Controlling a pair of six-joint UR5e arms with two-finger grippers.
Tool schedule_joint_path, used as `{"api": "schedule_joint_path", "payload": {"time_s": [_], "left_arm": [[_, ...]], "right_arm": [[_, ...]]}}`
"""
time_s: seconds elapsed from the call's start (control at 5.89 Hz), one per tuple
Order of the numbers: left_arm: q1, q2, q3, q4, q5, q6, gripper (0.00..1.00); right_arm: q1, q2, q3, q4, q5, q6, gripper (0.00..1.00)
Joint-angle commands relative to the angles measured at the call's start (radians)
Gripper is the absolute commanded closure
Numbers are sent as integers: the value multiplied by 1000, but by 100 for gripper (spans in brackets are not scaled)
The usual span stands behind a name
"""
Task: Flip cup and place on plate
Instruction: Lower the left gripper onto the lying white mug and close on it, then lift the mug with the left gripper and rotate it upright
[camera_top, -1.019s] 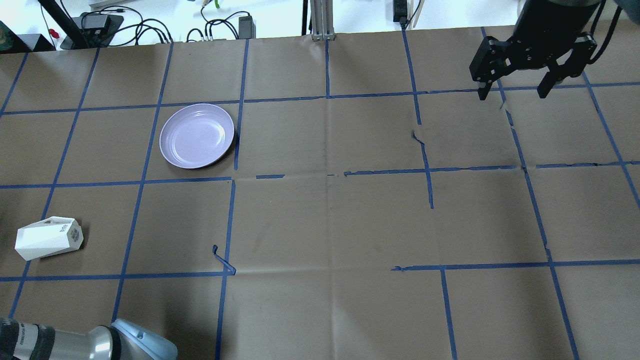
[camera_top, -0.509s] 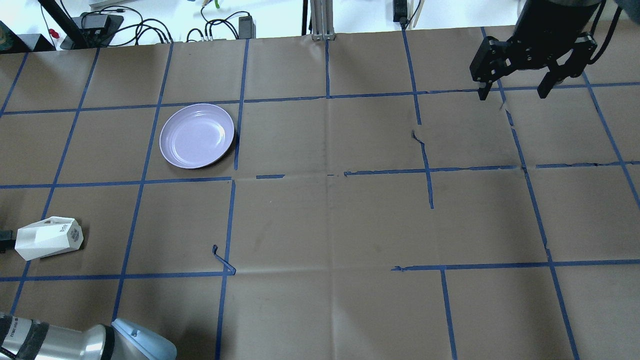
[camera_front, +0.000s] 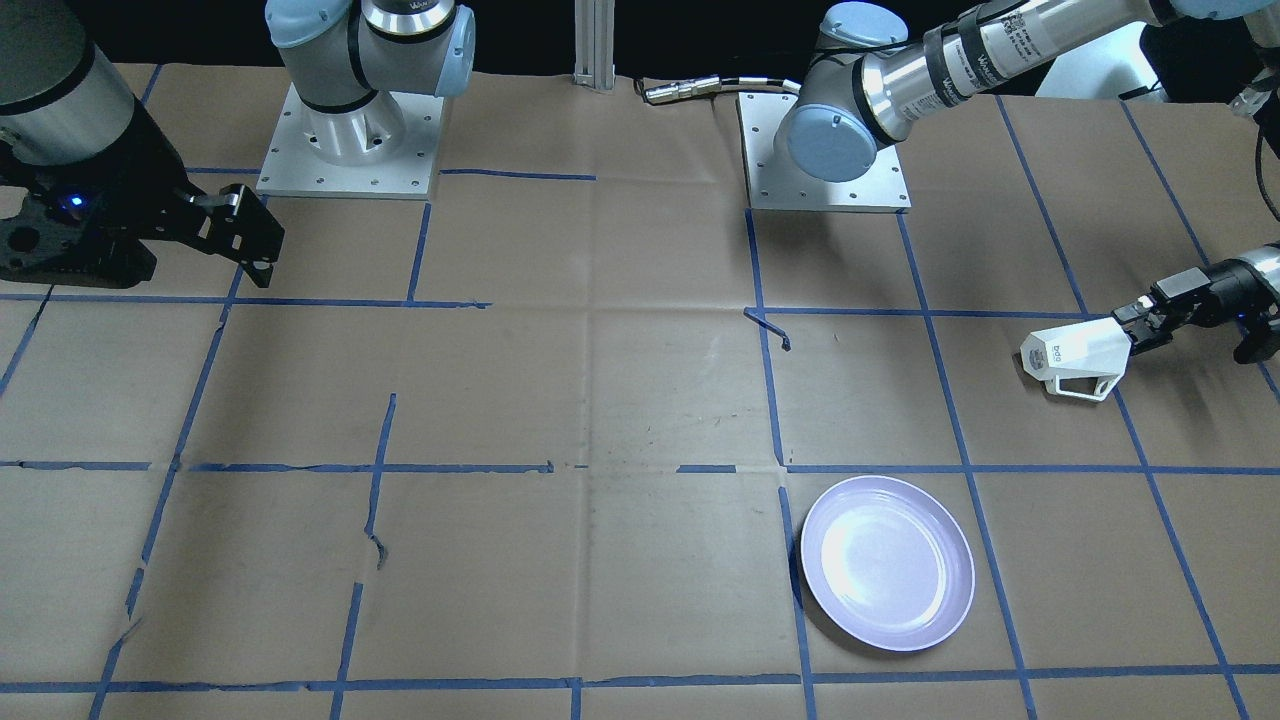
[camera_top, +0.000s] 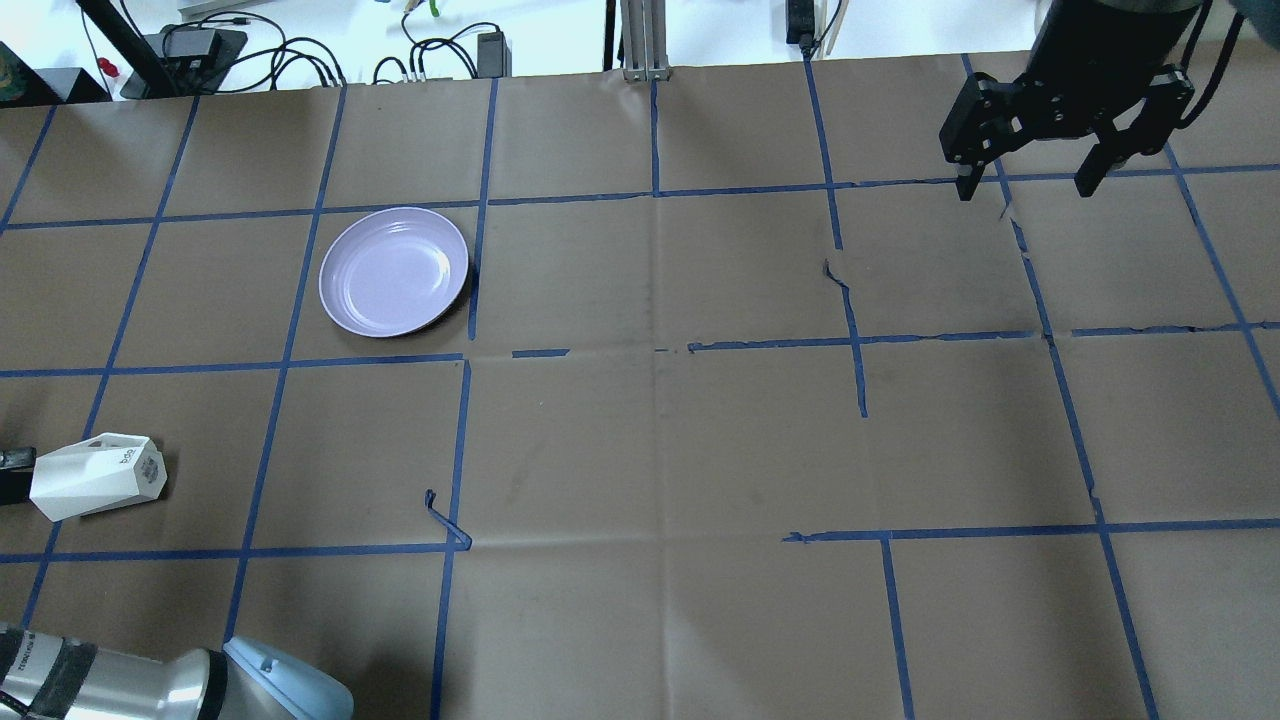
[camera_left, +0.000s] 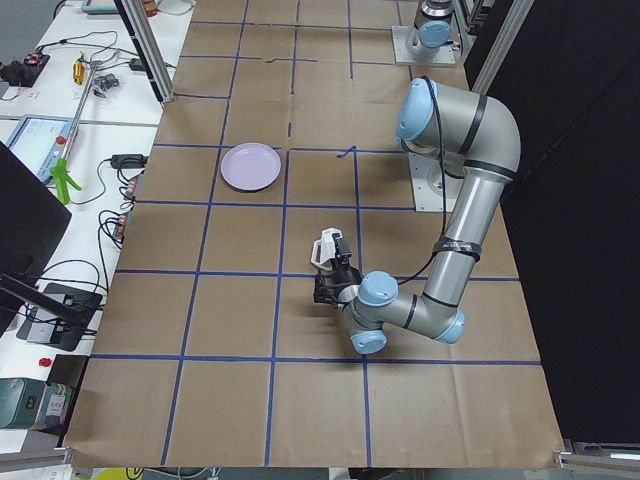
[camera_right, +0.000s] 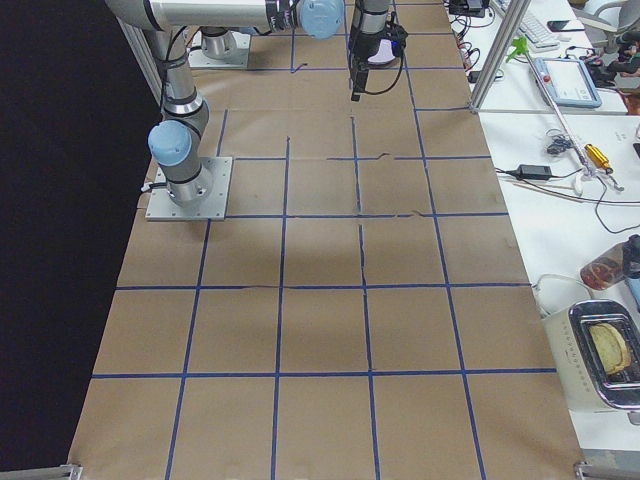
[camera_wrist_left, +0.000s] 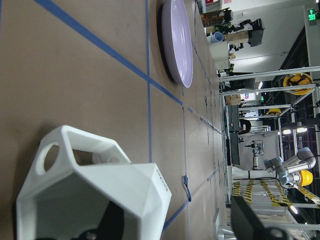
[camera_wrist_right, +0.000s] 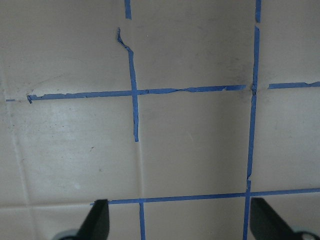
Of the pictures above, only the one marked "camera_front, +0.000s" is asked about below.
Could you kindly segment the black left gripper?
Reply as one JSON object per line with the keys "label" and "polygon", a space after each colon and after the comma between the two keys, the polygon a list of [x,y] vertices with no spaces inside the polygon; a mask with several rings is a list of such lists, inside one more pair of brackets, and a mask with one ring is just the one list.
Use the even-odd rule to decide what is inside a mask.
{"label": "black left gripper", "polygon": [[1239,320],[1252,332],[1276,325],[1276,258],[1238,255],[1153,283],[1151,296],[1112,310],[1128,327],[1130,355],[1172,342],[1181,325],[1211,328]]}

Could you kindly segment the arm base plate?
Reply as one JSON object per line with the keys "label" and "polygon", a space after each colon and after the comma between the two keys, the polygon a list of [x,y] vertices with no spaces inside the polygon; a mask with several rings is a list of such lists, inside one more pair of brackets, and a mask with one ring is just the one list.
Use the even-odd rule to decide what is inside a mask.
{"label": "arm base plate", "polygon": [[913,206],[895,149],[842,108],[785,94],[740,94],[748,205],[756,210],[905,213]]}
{"label": "arm base plate", "polygon": [[443,97],[380,92],[342,114],[289,87],[256,190],[273,197],[428,201],[448,109]]}

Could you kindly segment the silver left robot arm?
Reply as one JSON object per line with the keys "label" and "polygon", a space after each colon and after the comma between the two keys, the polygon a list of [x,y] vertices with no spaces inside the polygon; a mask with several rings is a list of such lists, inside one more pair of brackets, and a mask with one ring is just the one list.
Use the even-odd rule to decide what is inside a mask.
{"label": "silver left robot arm", "polygon": [[[1266,68],[1242,99],[1265,101],[1277,87],[1275,1],[989,1],[918,41],[908,40],[897,17],[882,6],[841,3],[823,19],[826,44],[814,51],[776,142],[805,176],[851,182],[925,117],[1130,23],[1166,26],[1184,18],[1244,19]],[[1102,340],[1143,354],[1166,345],[1184,325],[1229,322],[1244,331],[1236,363],[1276,354],[1277,245],[1158,281],[1108,319],[1065,325],[1056,340],[1042,331],[1030,342],[1050,352],[1073,341]]]}

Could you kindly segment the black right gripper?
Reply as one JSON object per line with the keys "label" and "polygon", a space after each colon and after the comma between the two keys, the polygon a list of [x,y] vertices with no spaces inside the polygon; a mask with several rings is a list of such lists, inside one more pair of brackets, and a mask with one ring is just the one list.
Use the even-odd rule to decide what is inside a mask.
{"label": "black right gripper", "polygon": [[183,243],[237,263],[270,286],[284,229],[246,184],[216,193],[193,184],[180,156],[141,102],[122,136],[97,155],[41,167],[17,156],[3,132],[3,184],[26,190],[3,219],[1,277],[36,284],[128,290],[151,281],[146,241]]}

